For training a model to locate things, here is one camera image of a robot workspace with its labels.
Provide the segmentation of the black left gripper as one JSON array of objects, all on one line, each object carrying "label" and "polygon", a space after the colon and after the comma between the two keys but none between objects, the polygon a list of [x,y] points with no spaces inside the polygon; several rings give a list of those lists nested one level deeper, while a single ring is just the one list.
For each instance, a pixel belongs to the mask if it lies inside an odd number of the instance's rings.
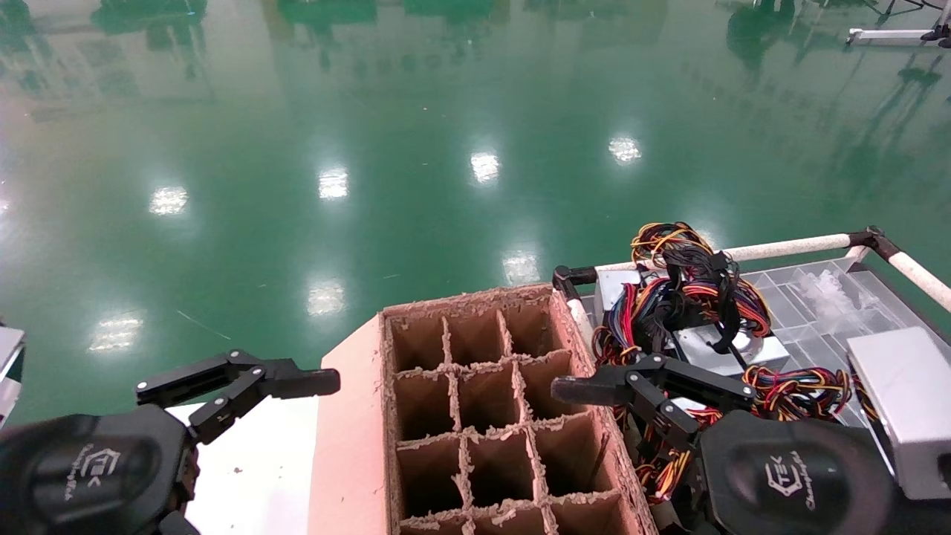
[{"label": "black left gripper", "polygon": [[153,404],[9,427],[1,531],[199,535],[184,517],[198,474],[188,429]]}]

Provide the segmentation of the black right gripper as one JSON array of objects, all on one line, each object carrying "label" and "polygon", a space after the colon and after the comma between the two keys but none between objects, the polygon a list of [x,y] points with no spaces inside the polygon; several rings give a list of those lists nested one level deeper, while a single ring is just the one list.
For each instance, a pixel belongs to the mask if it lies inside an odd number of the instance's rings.
[{"label": "black right gripper", "polygon": [[[722,413],[750,411],[755,400],[741,380],[659,354],[556,377],[551,396],[627,407],[676,450],[693,448],[700,427],[673,398]],[[698,460],[704,518],[723,534],[880,534],[895,502],[889,468],[859,427],[733,411],[700,434]]]}]

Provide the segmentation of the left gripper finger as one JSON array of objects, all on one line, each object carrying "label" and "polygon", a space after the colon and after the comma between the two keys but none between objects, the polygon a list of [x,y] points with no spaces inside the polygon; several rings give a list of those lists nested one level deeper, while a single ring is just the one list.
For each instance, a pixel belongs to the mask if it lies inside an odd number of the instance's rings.
[{"label": "left gripper finger", "polygon": [[262,360],[244,350],[228,350],[141,380],[136,401],[167,409],[211,394],[188,417],[192,440],[211,444],[265,399],[327,396],[341,386],[336,369],[303,370],[292,359]]}]

